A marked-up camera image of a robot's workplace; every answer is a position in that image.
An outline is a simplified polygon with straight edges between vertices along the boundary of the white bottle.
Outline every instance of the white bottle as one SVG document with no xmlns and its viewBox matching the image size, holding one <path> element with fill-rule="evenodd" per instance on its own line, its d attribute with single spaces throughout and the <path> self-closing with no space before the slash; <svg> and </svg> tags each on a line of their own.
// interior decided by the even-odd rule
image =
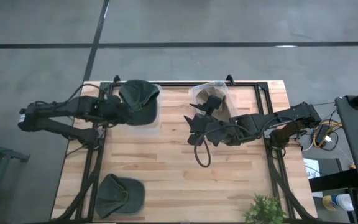
<svg viewBox="0 0 358 224">
<path fill-rule="evenodd" d="M 349 194 L 326 195 L 323 197 L 323 205 L 331 211 L 353 211 L 353 204 Z"/>
</svg>

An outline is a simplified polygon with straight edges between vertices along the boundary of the baseball cap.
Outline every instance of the baseball cap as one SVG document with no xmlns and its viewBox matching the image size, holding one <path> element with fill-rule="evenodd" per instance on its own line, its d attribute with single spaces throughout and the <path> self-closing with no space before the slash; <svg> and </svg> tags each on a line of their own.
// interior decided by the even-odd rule
<svg viewBox="0 0 358 224">
<path fill-rule="evenodd" d="M 128 104 L 131 118 L 128 125 L 151 124 L 157 117 L 157 97 L 160 90 L 145 80 L 128 80 L 121 84 L 119 95 Z"/>
<path fill-rule="evenodd" d="M 140 181 L 109 174 L 99 185 L 95 209 L 101 218 L 112 213 L 132 215 L 143 207 L 144 198 L 145 188 Z"/>
</svg>

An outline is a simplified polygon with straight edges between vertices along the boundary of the gray floor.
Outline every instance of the gray floor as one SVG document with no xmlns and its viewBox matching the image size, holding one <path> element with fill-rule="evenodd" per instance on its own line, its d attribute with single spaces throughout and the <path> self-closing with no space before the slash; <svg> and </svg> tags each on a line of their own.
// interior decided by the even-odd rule
<svg viewBox="0 0 358 224">
<path fill-rule="evenodd" d="M 0 44 L 92 42 L 102 0 L 0 1 Z M 358 41 L 358 0 L 111 0 L 101 42 Z M 31 154 L 13 162 L 0 194 L 0 223 L 48 220 L 67 146 L 25 133 L 18 111 L 65 100 L 81 83 L 89 49 L 0 49 L 0 145 Z M 91 80 L 284 80 L 290 103 L 358 93 L 358 47 L 98 50 Z M 316 107 L 321 117 L 333 105 Z M 340 148 L 351 158 L 343 133 Z M 308 147 L 310 141 L 305 139 Z M 340 158 L 312 149 L 312 158 Z M 326 212 L 324 220 L 346 221 Z"/>
</svg>

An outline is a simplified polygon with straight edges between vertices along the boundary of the potted plant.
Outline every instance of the potted plant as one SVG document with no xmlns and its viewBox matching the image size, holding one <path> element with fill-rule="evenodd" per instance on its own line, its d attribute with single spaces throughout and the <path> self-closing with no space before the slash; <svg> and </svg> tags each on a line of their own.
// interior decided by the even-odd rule
<svg viewBox="0 0 358 224">
<path fill-rule="evenodd" d="M 282 224 L 285 212 L 278 206 L 280 200 L 276 197 L 256 195 L 254 204 L 244 214 L 246 223 Z"/>
</svg>

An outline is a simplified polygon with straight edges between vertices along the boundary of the yellow wire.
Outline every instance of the yellow wire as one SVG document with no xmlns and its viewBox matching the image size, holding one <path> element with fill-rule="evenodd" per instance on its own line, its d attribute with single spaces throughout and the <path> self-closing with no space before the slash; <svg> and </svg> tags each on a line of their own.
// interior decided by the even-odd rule
<svg viewBox="0 0 358 224">
<path fill-rule="evenodd" d="M 321 141 L 320 142 L 320 144 L 316 144 L 316 136 L 317 136 L 317 133 L 314 133 L 314 135 L 313 135 L 313 145 L 315 146 L 315 147 L 321 147 L 322 145 L 323 145 L 323 142 L 324 142 L 324 139 L 325 139 L 325 137 L 327 136 L 327 133 L 330 133 L 335 127 L 338 127 L 338 126 L 340 126 L 340 127 L 342 127 L 342 123 L 338 123 L 338 122 L 336 122 L 336 121 L 323 121 L 323 122 L 321 122 L 318 126 L 317 126 L 317 128 L 315 129 L 315 130 L 317 130 L 318 128 L 320 128 L 321 127 L 321 125 L 323 125 L 323 124 L 329 124 L 329 125 L 331 125 L 331 124 L 333 124 L 333 126 L 331 126 L 328 130 L 327 130 L 327 132 L 324 134 L 324 138 L 323 138 L 323 141 Z"/>
</svg>

